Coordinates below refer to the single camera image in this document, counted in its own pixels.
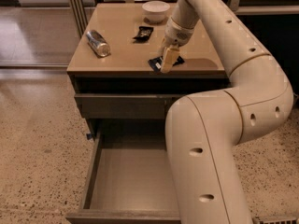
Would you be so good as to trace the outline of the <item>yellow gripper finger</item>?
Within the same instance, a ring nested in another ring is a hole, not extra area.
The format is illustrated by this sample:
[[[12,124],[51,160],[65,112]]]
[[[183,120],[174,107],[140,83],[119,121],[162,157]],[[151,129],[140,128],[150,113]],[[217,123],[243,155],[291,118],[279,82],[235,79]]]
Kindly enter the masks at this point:
[[[169,40],[165,36],[162,40],[161,46],[158,49],[158,56],[163,57],[164,56],[164,51],[169,47]]]
[[[168,48],[164,49],[161,72],[168,73],[174,63],[177,61],[179,56],[179,47],[178,45],[170,45]]]

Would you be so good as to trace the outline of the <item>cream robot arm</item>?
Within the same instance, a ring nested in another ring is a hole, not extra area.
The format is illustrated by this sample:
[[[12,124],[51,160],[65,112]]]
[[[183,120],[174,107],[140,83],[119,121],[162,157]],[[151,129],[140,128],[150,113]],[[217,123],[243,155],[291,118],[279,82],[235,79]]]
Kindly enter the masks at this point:
[[[167,73],[203,23],[231,86],[186,95],[165,122],[181,224],[253,224],[233,146],[274,131],[290,115],[292,86],[275,58],[221,0],[178,0],[160,52]]]

